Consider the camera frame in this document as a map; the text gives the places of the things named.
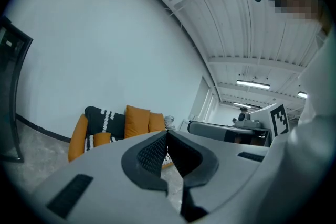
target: fluorescent light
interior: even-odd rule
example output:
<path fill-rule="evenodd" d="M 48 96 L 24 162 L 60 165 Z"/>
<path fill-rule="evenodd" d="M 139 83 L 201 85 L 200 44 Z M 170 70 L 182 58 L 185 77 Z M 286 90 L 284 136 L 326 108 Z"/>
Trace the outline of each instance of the fluorescent light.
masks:
<path fill-rule="evenodd" d="M 244 81 L 244 80 L 237 80 L 237 84 L 244 85 L 244 86 L 252 86 L 252 87 L 259 87 L 263 89 L 269 89 L 270 85 L 268 84 L 262 84 L 262 83 L 256 83 L 251 81 Z"/>
<path fill-rule="evenodd" d="M 239 105 L 239 106 L 243 106 L 245 108 L 251 108 L 249 105 L 245 105 L 245 104 L 238 104 L 238 103 L 233 103 L 235 105 Z"/>
<path fill-rule="evenodd" d="M 298 92 L 298 96 L 307 98 L 307 94 L 305 92 Z"/>

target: black door frame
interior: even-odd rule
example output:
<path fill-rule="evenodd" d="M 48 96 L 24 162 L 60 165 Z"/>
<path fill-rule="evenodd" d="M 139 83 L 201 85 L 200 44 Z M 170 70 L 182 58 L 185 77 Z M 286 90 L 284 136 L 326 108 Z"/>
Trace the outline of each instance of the black door frame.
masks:
<path fill-rule="evenodd" d="M 12 156 L 6 156 L 3 154 L 0 154 L 0 159 L 3 161 L 8 161 L 8 162 L 23 163 L 24 157 L 20 149 L 20 145 L 19 145 L 20 139 L 19 139 L 19 135 L 17 132 L 17 125 L 16 125 L 16 93 L 17 93 L 17 86 L 19 82 L 21 68 L 22 68 L 23 62 L 25 60 L 28 49 L 33 39 L 27 36 L 21 30 L 17 29 L 14 25 L 12 25 L 12 22 L 5 16 L 0 18 L 0 27 L 6 28 L 8 31 L 10 31 L 12 34 L 14 34 L 16 37 L 18 37 L 20 40 L 24 42 L 22 46 L 22 50 L 19 52 L 18 58 L 16 60 L 16 64 L 15 64 L 15 68 L 14 68 L 14 72 L 12 76 L 12 81 L 10 85 L 10 88 L 11 88 L 10 94 L 9 94 L 9 121 L 10 121 L 10 126 L 11 126 L 10 128 L 12 129 L 13 142 L 14 142 L 14 146 L 15 146 L 18 156 L 12 157 Z"/>

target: black pillow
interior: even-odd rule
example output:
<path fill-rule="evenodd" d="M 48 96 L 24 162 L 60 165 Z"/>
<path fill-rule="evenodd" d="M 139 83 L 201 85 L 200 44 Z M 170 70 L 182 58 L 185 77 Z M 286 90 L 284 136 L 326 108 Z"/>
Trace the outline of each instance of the black pillow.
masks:
<path fill-rule="evenodd" d="M 124 139 L 125 115 L 88 106 L 85 117 L 89 121 L 88 134 L 107 132 L 117 140 Z"/>

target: black baseboard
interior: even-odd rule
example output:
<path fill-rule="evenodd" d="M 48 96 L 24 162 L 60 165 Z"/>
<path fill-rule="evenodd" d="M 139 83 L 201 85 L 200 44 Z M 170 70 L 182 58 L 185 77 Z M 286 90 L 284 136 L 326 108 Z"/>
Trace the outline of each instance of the black baseboard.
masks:
<path fill-rule="evenodd" d="M 48 130 L 40 127 L 40 126 L 37 126 L 36 124 L 30 122 L 29 120 L 25 119 L 24 117 L 22 117 L 19 114 L 16 114 L 16 119 L 21 121 L 22 123 L 26 124 L 30 128 L 34 129 L 35 131 L 40 132 L 40 133 L 45 134 L 45 135 L 48 135 L 48 136 L 50 136 L 52 138 L 55 138 L 57 140 L 61 140 L 63 142 L 67 142 L 67 143 L 70 143 L 70 141 L 71 141 L 71 138 L 62 136 L 60 134 L 53 133 L 53 132 L 48 131 Z"/>

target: white ceiling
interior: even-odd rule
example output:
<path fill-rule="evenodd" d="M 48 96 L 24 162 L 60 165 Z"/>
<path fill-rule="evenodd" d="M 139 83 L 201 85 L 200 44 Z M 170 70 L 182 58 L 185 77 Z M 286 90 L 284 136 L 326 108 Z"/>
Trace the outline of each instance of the white ceiling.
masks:
<path fill-rule="evenodd" d="M 199 50 L 223 103 L 265 107 L 283 102 L 290 119 L 305 104 L 297 97 L 298 75 L 320 45 L 318 23 L 276 13 L 262 0 L 162 0 Z M 271 85 L 269 90 L 236 85 L 236 80 Z"/>

